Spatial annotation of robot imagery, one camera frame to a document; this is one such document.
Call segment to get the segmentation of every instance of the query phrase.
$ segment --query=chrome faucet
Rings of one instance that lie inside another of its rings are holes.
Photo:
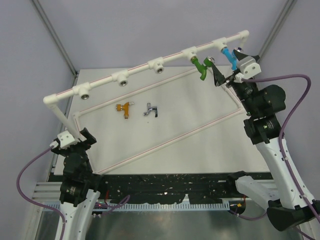
[[[150,112],[155,112],[155,118],[158,117],[158,108],[157,106],[151,106],[151,103],[148,102],[146,105],[147,111],[143,113],[143,116],[148,116]]]

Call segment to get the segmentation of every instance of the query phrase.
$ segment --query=gray floor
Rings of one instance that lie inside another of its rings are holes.
[[[248,201],[244,215],[263,210]],[[36,240],[54,240],[59,216],[43,212]],[[267,217],[247,221],[227,211],[113,212],[94,218],[86,240],[301,240],[294,230],[279,232]]]

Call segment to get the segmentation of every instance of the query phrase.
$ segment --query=orange faucet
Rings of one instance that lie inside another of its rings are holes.
[[[134,102],[127,102],[125,103],[124,105],[121,105],[121,104],[117,104],[115,106],[116,110],[118,112],[121,112],[121,111],[124,111],[124,118],[125,119],[128,119],[129,118],[129,106],[135,104]]]

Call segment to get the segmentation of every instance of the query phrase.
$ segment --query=pvc pipe frame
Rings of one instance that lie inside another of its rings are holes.
[[[145,92],[145,91],[148,91],[148,90],[150,90],[150,89],[153,89],[153,88],[159,87],[159,86],[161,86],[161,85],[167,84],[167,83],[169,83],[169,82],[172,82],[172,81],[174,81],[174,80],[176,80],[176,79],[179,79],[179,78],[185,77],[185,76],[187,76],[187,75],[193,74],[193,73],[195,73],[195,72],[197,72],[197,69],[196,69],[196,68],[193,68],[193,69],[191,69],[191,70],[182,72],[182,73],[180,73],[180,74],[177,74],[177,75],[175,75],[175,76],[169,77],[169,78],[164,79],[164,80],[162,80],[162,81],[153,83],[153,84],[151,84],[151,85],[142,87],[142,88],[140,88],[140,89],[137,89],[137,90],[135,90],[135,91],[129,92],[129,93],[124,94],[124,95],[122,95],[122,96],[116,97],[116,98],[111,99],[111,100],[109,100],[109,101],[102,102],[102,103],[100,103],[100,104],[98,104],[98,105],[89,107],[89,108],[84,109],[84,110],[81,110],[81,111],[79,111],[79,112],[75,112],[75,113],[73,114],[73,118],[74,118],[75,124],[76,124],[76,126],[77,126],[77,130],[79,131],[79,130],[82,128],[81,125],[80,125],[80,117],[81,117],[82,115],[91,113],[91,112],[93,112],[93,111],[95,111],[95,110],[98,110],[98,109],[100,109],[100,108],[103,108],[103,107],[112,105],[112,104],[114,104],[114,103],[118,103],[118,102],[122,101],[123,99],[130,98],[130,97],[132,97],[132,96],[134,96],[134,95],[137,95],[137,94],[143,93],[143,92]],[[231,97],[231,99],[234,101],[234,103],[237,105],[237,110],[235,110],[235,111],[233,111],[233,112],[231,112],[231,113],[229,113],[229,114],[227,114],[227,115],[225,115],[225,116],[222,116],[222,117],[220,117],[220,118],[218,118],[218,119],[215,119],[215,120],[213,120],[213,121],[211,121],[211,122],[209,122],[209,123],[207,123],[207,124],[205,124],[205,125],[202,125],[202,126],[200,126],[200,127],[197,127],[196,129],[193,129],[193,130],[191,130],[191,131],[189,131],[189,132],[186,132],[186,133],[184,133],[184,134],[182,134],[182,135],[180,135],[180,136],[178,136],[178,137],[175,137],[175,138],[173,138],[173,139],[171,139],[171,140],[169,140],[169,141],[163,142],[163,143],[161,143],[161,144],[159,144],[159,145],[157,145],[157,146],[155,146],[155,147],[152,147],[151,149],[148,149],[148,150],[146,150],[146,151],[144,151],[144,152],[142,152],[142,153],[139,153],[139,154],[137,154],[137,155],[135,155],[135,156],[132,156],[132,157],[130,157],[130,158],[128,158],[128,159],[122,160],[121,162],[119,162],[119,163],[117,163],[117,164],[114,164],[114,165],[112,165],[112,166],[110,166],[110,167],[108,167],[108,168],[105,168],[105,169],[103,169],[103,170],[96,171],[95,163],[92,162],[92,161],[90,161],[90,164],[91,164],[91,167],[92,167],[94,173],[95,173],[95,174],[100,174],[100,175],[106,174],[106,173],[108,173],[108,172],[110,172],[110,171],[112,171],[112,170],[114,170],[114,169],[117,169],[117,168],[119,168],[119,167],[121,167],[121,166],[124,166],[124,165],[126,165],[126,164],[128,164],[128,163],[131,163],[131,162],[133,162],[133,161],[135,161],[135,160],[138,160],[138,159],[140,159],[140,158],[142,158],[142,157],[145,157],[145,156],[147,156],[147,155],[149,155],[149,154],[152,154],[152,153],[154,153],[154,152],[156,152],[156,151],[158,151],[158,150],[164,149],[164,148],[168,147],[169,145],[172,145],[172,144],[174,144],[174,143],[176,143],[176,142],[178,142],[178,141],[181,141],[181,140],[183,140],[183,139],[186,139],[186,138],[188,138],[188,137],[190,137],[190,136],[192,136],[192,135],[194,135],[194,134],[197,134],[197,133],[199,133],[199,132],[201,132],[201,131],[203,131],[203,130],[205,130],[205,129],[207,129],[207,128],[210,128],[210,127],[212,127],[212,126],[214,126],[214,125],[217,125],[217,124],[219,124],[219,123],[221,123],[221,122],[223,122],[223,121],[225,121],[225,120],[228,120],[228,119],[230,119],[230,118],[232,118],[232,117],[235,117],[235,116],[237,116],[237,115],[239,115],[239,114],[245,113],[246,111],[245,111],[242,103],[241,103],[241,102],[239,101],[239,99],[236,97],[235,93],[233,93],[233,91],[230,90],[229,88],[227,88],[225,85],[222,85],[221,87],[222,87],[222,89]]]
[[[187,49],[184,49],[180,52],[177,52],[175,54],[171,54],[169,56],[165,56],[165,57],[159,57],[156,58],[155,61],[158,62],[163,62],[168,63],[177,59],[181,59],[181,58],[188,58],[188,60],[191,60],[191,57],[194,57],[196,55],[196,53],[201,52],[201,51],[205,51],[208,49],[212,49],[212,48],[218,48],[219,51],[221,51],[224,47],[227,46],[227,43],[236,41],[236,40],[240,40],[240,44],[239,47],[243,48],[243,45],[245,44],[245,42],[247,41],[249,36],[249,31],[248,30],[243,30],[238,32],[237,34],[234,34],[232,36],[229,37],[222,37],[216,40],[213,40],[211,42],[199,45],[197,47],[190,47]],[[95,80],[95,81],[91,81],[91,82],[85,82],[82,83],[80,85],[74,86],[71,89],[68,89],[66,91],[57,93],[57,94],[52,94],[52,95],[48,95],[45,96],[43,98],[43,102],[45,103],[45,105],[50,108],[53,113],[56,115],[56,117],[64,124],[64,126],[68,129],[68,131],[76,138],[76,139],[80,139],[80,133],[78,130],[76,130],[76,128],[74,127],[74,125],[67,119],[67,117],[62,113],[62,111],[58,108],[57,104],[60,100],[63,99],[67,99],[70,98],[74,95],[79,95],[79,90],[85,90],[85,91],[90,91],[93,88],[97,88],[99,86],[111,83],[111,82],[116,82],[118,81],[118,78],[123,78],[125,77],[129,77],[133,74],[137,74],[140,72],[143,72],[145,70],[149,70],[153,67],[151,67],[148,63],[127,69],[127,70],[122,70],[120,72],[116,72],[110,76]]]

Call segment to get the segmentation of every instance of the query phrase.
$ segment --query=white wall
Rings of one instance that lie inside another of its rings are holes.
[[[297,1],[270,50],[261,61],[262,77],[293,73],[308,75],[311,90],[289,121],[285,135],[293,161],[314,196],[320,199],[320,1]],[[278,114],[283,123],[305,90],[304,79],[275,84],[286,92],[287,109]]]
[[[29,206],[16,190],[16,177],[58,131],[42,99],[70,87],[73,77],[28,0],[2,2],[0,23],[0,238],[16,240]],[[45,180],[51,158],[22,176],[27,196]]]
[[[127,68],[234,35],[260,50],[285,0],[40,0],[76,69]],[[228,64],[216,51],[219,65]],[[168,66],[188,66],[184,59]]]

